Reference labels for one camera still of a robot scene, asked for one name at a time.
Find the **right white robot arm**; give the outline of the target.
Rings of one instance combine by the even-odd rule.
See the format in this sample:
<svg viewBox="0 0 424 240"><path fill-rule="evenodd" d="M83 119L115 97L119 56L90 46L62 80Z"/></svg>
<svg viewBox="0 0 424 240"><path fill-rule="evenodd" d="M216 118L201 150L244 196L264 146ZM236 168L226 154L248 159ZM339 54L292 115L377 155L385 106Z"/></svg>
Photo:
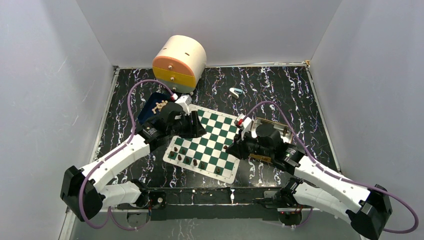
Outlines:
<svg viewBox="0 0 424 240"><path fill-rule="evenodd" d="M360 235L380 238L392 214L385 188L357 186L343 180L337 172L314 163L307 153L285 142L272 124L264 123L251 133L250 124L236 122L238 133L226 153L237 159L249 155L269 158L278 169L292 175L278 196L288 207L307 205L345 220Z"/></svg>

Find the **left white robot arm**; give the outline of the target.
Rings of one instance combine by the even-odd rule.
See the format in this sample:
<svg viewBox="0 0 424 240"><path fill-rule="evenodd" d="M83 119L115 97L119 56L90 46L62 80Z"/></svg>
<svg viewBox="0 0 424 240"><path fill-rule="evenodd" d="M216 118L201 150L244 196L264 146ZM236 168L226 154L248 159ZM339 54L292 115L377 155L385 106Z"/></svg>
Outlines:
<svg viewBox="0 0 424 240"><path fill-rule="evenodd" d="M197 111L187 111L181 104L169 102L160 113L138 123L130 137L111 152L81 168L69 167L64 173L60 198L82 222L88 222L103 208L120 204L143 209L155 207L160 193L141 181L109 182L174 136L193 139L205 134Z"/></svg>

